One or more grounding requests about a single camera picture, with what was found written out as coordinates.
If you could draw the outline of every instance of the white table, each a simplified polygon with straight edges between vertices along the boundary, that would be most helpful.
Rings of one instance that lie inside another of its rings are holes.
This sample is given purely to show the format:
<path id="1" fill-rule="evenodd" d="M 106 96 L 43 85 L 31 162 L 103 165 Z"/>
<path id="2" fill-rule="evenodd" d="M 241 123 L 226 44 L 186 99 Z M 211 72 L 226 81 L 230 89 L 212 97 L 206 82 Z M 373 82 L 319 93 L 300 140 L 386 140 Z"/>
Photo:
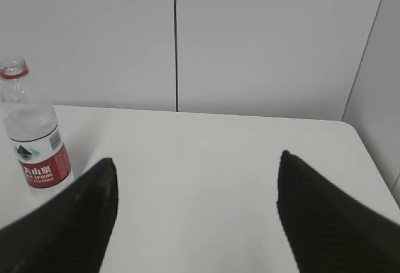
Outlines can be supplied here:
<path id="1" fill-rule="evenodd" d="M 356 131 L 342 122 L 57 106 L 75 173 L 111 156 L 119 212 L 102 273 L 292 273 L 276 210 L 279 158 L 302 157 L 400 223 Z M 0 225 L 35 204 L 0 128 Z"/>

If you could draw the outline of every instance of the white wall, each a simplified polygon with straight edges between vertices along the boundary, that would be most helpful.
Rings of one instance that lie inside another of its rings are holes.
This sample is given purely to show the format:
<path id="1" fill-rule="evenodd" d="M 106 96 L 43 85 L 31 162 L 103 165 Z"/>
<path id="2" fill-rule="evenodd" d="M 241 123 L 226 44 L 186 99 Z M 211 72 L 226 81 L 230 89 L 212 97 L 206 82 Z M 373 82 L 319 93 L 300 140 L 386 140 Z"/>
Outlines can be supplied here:
<path id="1" fill-rule="evenodd" d="M 0 58 L 56 103 L 175 110 L 173 0 L 0 0 Z"/>
<path id="2" fill-rule="evenodd" d="M 389 187 L 400 172 L 399 1 L 382 0 L 344 116 L 357 129 Z M 400 202 L 400 185 L 396 191 Z"/>
<path id="3" fill-rule="evenodd" d="M 177 0 L 179 110 L 340 120 L 380 0 Z"/>

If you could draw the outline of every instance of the logo on label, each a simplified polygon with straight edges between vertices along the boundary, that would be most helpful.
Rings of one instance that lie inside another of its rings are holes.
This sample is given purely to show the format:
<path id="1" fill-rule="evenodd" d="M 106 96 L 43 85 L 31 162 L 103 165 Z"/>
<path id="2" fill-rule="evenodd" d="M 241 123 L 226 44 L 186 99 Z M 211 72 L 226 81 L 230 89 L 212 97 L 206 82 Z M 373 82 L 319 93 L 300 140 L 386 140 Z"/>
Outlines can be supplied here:
<path id="1" fill-rule="evenodd" d="M 36 157 L 40 155 L 39 151 L 36 151 L 35 149 L 28 148 L 26 149 L 24 146 L 19 145 L 19 147 L 14 147 L 16 153 L 21 157 L 21 159 L 24 159 L 25 161 L 30 161 L 33 157 Z"/>

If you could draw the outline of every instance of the wall seam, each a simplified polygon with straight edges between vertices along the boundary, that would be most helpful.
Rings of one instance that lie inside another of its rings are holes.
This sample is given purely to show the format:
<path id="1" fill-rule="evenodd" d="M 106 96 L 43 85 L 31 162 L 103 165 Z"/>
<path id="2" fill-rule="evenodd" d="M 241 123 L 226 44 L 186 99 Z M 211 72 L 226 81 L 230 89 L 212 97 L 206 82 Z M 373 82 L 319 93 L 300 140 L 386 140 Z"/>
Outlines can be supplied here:
<path id="1" fill-rule="evenodd" d="M 179 111 L 178 102 L 178 23 L 176 20 L 176 0 L 174 0 L 174 41 L 175 41 L 175 106 Z"/>
<path id="2" fill-rule="evenodd" d="M 354 81 L 353 81 L 353 83 L 351 85 L 351 89 L 350 89 L 349 97 L 347 98 L 347 101 L 346 101 L 346 105 L 344 106 L 343 115 L 342 115 L 342 119 L 341 119 L 342 121 L 343 121 L 344 115 L 345 115 L 345 113 L 346 113 L 346 111 L 348 109 L 349 101 L 350 101 L 350 98 L 351 98 L 351 94 L 353 93 L 354 85 L 356 84 L 356 80 L 357 80 L 358 74 L 360 72 L 361 64 L 363 63 L 364 55 L 365 55 L 366 49 L 368 47 L 369 39 L 371 38 L 371 34 L 372 34 L 374 26 L 375 26 L 376 18 L 378 17 L 378 12 L 379 12 L 379 9 L 381 8 L 381 4 L 382 4 L 382 0 L 379 0 L 379 4 L 378 4 L 377 9 L 376 9 L 376 14 L 375 14 L 375 17 L 374 17 L 374 21 L 372 22 L 371 29 L 369 30 L 367 41 L 365 43 L 364 50 L 362 51 L 360 63 L 358 64 L 357 73 L 356 73 L 356 75 L 354 77 Z"/>

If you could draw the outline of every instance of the red label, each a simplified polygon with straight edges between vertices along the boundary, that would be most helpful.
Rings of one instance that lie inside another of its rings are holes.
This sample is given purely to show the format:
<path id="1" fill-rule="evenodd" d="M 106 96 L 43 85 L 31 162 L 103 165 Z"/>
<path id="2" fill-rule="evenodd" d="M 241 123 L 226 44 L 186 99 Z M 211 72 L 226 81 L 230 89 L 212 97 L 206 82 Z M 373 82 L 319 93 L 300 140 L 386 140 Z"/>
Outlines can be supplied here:
<path id="1" fill-rule="evenodd" d="M 24 171 L 27 183 L 31 187 L 52 187 L 67 178 L 71 171 L 68 155 L 64 144 L 52 157 L 37 164 L 26 164 L 19 161 Z"/>

